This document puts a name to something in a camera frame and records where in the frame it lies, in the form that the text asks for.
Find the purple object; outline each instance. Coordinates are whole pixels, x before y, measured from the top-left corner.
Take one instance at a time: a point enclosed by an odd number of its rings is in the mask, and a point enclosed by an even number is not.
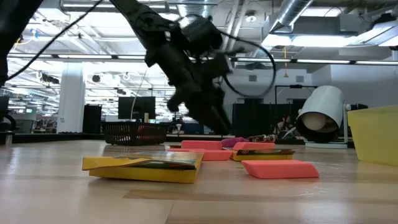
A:
[[[247,140],[242,137],[221,140],[223,147],[234,147],[238,142],[247,142]]]

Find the wire basket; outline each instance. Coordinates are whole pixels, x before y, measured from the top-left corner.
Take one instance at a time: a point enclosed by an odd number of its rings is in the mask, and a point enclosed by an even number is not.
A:
[[[136,122],[102,122],[105,141],[120,146],[144,146],[166,141],[167,126]]]

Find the yellow bin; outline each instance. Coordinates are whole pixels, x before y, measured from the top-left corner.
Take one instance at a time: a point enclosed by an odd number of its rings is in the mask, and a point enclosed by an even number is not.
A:
[[[398,105],[348,112],[358,159],[398,166]]]

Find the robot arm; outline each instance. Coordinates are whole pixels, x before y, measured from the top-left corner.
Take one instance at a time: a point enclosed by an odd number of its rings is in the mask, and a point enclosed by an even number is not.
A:
[[[29,5],[29,13],[24,14],[21,21],[20,17],[8,18],[5,23],[7,26],[2,25],[1,30],[4,31],[18,21],[17,28],[11,32],[19,36],[38,8],[38,3],[41,2],[41,0],[18,0],[17,5],[25,4],[24,1],[36,4]],[[205,62],[200,60],[200,55],[203,53],[221,47],[223,39],[216,27],[208,19],[197,16],[194,22],[181,29],[178,22],[164,19],[150,7],[136,0],[110,1],[127,19],[137,38],[146,48],[147,66],[151,67],[157,63],[168,77],[169,85],[175,86],[175,94],[167,103],[169,110],[177,112],[178,106],[184,103],[189,110],[188,115],[193,119],[218,134],[228,134],[231,124],[223,109],[224,91],[214,86],[213,79],[231,71],[229,60],[221,53],[215,54],[211,60]],[[6,8],[2,5],[0,12],[7,10]],[[11,46],[1,49],[0,60],[1,56],[6,58],[18,36],[13,35],[10,38]],[[196,58],[195,63],[188,54]]]

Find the table surface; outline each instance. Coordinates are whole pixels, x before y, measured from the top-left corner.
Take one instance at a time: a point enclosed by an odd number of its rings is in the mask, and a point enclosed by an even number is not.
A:
[[[240,162],[203,162],[195,184],[89,177],[83,156],[163,146],[103,141],[0,147],[1,223],[398,223],[398,167],[358,162],[353,149],[298,149],[319,179],[261,180]]]

